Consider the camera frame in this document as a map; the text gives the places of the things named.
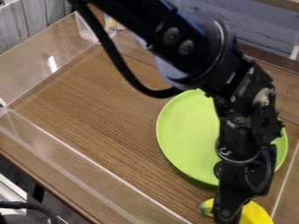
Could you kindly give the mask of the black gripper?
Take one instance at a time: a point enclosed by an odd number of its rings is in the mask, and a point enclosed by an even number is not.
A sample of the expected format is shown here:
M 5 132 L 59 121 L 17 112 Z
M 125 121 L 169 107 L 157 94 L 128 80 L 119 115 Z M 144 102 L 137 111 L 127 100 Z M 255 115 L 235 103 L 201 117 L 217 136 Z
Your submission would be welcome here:
M 268 194 L 276 169 L 276 146 L 263 147 L 248 162 L 221 159 L 213 173 L 219 179 L 219 193 L 211 213 L 216 224 L 239 224 L 243 206 Z

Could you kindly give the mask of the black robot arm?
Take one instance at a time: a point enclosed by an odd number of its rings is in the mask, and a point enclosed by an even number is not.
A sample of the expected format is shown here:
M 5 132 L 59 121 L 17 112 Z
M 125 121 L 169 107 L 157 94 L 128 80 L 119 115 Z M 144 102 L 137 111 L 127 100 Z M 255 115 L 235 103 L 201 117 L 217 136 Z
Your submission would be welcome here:
M 243 54 L 224 23 L 201 15 L 191 21 L 168 0 L 68 0 L 93 31 L 131 86 L 163 99 L 199 88 L 219 117 L 219 192 L 211 214 L 216 224 L 240 224 L 245 205 L 267 195 L 276 168 L 273 141 L 283 135 L 276 87 L 260 65 Z M 159 60 L 179 71 L 171 86 L 153 90 L 136 78 L 93 10 L 104 11 L 143 41 Z

